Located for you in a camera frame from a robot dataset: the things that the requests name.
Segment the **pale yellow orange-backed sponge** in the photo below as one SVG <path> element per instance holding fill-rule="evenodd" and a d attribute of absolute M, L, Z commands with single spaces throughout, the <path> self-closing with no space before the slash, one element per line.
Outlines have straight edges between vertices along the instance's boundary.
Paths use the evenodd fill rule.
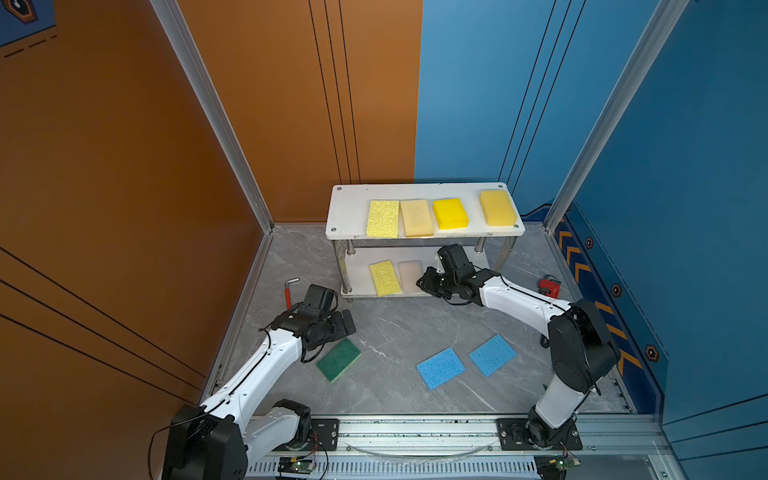
<path fill-rule="evenodd" d="M 400 212 L 406 237 L 427 237 L 434 234 L 429 204 L 425 199 L 401 201 Z"/>

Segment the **bright yellow foam sponge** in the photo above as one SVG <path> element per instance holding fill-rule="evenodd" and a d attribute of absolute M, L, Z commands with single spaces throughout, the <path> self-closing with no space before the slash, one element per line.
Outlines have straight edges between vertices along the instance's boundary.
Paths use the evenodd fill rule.
<path fill-rule="evenodd" d="M 435 200 L 432 206 L 440 230 L 463 229 L 469 225 L 469 217 L 459 198 Z"/>

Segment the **green scouring sponge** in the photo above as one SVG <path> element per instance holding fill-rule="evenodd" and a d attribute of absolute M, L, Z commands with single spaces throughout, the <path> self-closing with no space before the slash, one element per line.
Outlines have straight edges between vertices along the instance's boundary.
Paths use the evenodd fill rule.
<path fill-rule="evenodd" d="M 360 357 L 360 349 L 349 339 L 340 341 L 316 366 L 330 383 L 335 382 Z"/>

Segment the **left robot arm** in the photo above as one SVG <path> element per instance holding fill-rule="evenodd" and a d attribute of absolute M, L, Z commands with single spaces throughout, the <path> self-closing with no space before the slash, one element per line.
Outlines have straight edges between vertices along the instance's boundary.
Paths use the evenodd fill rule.
<path fill-rule="evenodd" d="M 252 462 L 276 449 L 334 451 L 338 422 L 312 420 L 304 404 L 284 399 L 260 419 L 253 415 L 291 365 L 315 360 L 325 345 L 355 331 L 336 292 L 311 285 L 303 301 L 265 327 L 263 343 L 224 386 L 200 405 L 178 410 L 164 429 L 161 478 L 243 479 Z"/>

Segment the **light yellow cellulose sponge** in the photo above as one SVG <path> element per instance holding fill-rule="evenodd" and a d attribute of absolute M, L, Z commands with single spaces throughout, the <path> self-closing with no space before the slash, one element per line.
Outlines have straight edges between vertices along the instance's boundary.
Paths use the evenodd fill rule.
<path fill-rule="evenodd" d="M 366 236 L 370 238 L 399 236 L 399 202 L 397 200 L 370 201 Z"/>

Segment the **golden yellow sponge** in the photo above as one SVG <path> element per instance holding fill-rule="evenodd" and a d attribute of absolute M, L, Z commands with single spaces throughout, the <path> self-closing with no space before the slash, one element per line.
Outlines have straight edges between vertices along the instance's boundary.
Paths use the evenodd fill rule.
<path fill-rule="evenodd" d="M 517 213 L 506 190 L 486 190 L 479 195 L 485 222 L 490 227 L 513 227 Z"/>

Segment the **beige foam sponge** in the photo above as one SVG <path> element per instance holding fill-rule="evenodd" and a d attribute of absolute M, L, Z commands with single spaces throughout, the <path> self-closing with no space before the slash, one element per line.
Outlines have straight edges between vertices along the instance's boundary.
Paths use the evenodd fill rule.
<path fill-rule="evenodd" d="M 400 284 L 405 295 L 419 295 L 423 290 L 417 285 L 423 276 L 424 269 L 418 260 L 405 261 L 398 264 Z"/>

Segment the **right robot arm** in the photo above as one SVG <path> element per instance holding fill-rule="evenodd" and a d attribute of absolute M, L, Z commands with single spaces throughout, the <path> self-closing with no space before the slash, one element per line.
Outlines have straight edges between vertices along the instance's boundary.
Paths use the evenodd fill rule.
<path fill-rule="evenodd" d="M 502 446 L 523 449 L 579 450 L 576 412 L 597 383 L 618 364 L 620 349 L 596 305 L 554 299 L 512 283 L 501 273 L 470 262 L 458 244 L 437 252 L 439 269 L 429 266 L 415 285 L 448 303 L 475 304 L 511 316 L 540 334 L 549 351 L 553 377 L 521 424 L 502 422 Z"/>

